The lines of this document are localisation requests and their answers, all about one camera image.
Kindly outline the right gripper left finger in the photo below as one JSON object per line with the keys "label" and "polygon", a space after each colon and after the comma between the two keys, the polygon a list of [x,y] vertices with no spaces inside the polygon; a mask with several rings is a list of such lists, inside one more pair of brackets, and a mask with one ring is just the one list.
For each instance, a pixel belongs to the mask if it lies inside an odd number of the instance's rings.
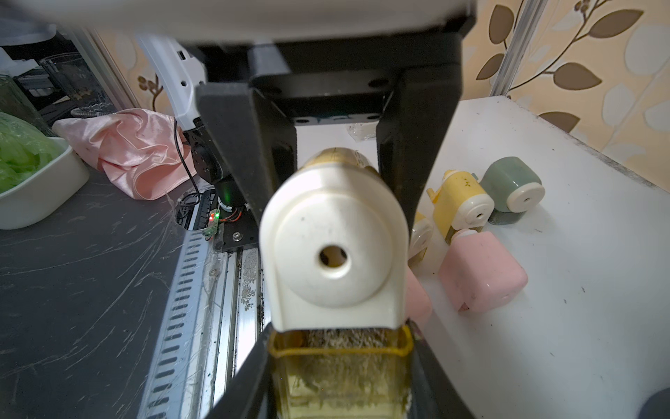
{"label": "right gripper left finger", "polygon": [[271,333],[268,324],[207,419],[272,418]]}

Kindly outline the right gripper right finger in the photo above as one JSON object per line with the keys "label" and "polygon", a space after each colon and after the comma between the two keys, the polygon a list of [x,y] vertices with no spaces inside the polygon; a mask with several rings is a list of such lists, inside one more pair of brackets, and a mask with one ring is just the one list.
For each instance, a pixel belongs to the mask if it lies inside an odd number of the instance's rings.
{"label": "right gripper right finger", "polygon": [[408,324],[411,354],[411,402],[408,418],[467,418],[474,415],[457,393],[432,348],[416,324]]}

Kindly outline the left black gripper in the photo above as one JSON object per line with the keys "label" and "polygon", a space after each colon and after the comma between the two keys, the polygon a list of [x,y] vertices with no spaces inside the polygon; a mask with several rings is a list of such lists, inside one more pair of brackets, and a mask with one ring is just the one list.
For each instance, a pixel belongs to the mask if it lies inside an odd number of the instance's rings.
{"label": "left black gripper", "polygon": [[293,123],[380,120],[380,175],[412,225],[461,99],[473,25],[460,15],[390,35],[204,48],[197,109],[255,220],[298,169]]}

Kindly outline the yellow transparent shavings tray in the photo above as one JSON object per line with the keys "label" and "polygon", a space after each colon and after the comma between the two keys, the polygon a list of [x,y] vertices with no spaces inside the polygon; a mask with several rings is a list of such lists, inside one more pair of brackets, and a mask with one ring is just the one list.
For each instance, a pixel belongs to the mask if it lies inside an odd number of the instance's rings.
{"label": "yellow transparent shavings tray", "polygon": [[405,418],[408,326],[274,332],[271,377],[280,418]]}

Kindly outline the pink sharpener front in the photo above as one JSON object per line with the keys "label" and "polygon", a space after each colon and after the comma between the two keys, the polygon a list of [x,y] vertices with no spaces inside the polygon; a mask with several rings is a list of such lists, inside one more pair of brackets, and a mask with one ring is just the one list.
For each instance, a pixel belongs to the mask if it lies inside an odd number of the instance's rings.
{"label": "pink sharpener front", "polygon": [[406,317],[423,330],[433,313],[431,299],[409,267],[406,269],[406,285]]}

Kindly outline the pink sharpener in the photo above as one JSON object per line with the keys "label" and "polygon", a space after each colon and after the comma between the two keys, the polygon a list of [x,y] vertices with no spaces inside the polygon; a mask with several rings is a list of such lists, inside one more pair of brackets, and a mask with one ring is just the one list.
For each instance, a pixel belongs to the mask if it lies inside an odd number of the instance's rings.
{"label": "pink sharpener", "polygon": [[433,313],[431,299],[409,267],[406,269],[406,285],[406,317],[423,330]]}
{"label": "pink sharpener", "polygon": [[513,300],[528,275],[489,231],[460,230],[441,262],[439,279],[457,312],[485,313]]}

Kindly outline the yellow sharpener front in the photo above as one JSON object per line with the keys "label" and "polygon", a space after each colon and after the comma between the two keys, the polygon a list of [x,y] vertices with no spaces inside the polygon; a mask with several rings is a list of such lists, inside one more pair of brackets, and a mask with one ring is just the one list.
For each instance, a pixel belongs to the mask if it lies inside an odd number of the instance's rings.
{"label": "yellow sharpener front", "polygon": [[364,155],[315,155],[275,192],[260,223],[274,329],[399,328],[408,243],[405,214]]}

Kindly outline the green pencil sharpener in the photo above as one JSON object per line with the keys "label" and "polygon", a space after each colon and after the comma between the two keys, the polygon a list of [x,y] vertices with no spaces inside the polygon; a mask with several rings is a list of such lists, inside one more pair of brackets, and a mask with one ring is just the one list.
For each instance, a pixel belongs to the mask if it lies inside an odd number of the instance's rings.
{"label": "green pencil sharpener", "polygon": [[540,177],[516,156],[493,162],[479,183],[495,204],[489,218],[492,225],[517,223],[546,193]]}

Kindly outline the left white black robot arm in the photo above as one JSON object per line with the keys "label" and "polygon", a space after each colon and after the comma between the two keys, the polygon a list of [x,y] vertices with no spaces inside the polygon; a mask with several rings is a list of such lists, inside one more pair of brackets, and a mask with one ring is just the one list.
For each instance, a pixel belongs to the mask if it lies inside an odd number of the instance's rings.
{"label": "left white black robot arm", "polygon": [[469,12],[422,30],[231,45],[189,43],[204,69],[188,82],[187,142],[223,203],[260,220],[298,168],[299,127],[373,122],[378,165],[413,222],[462,95]]}

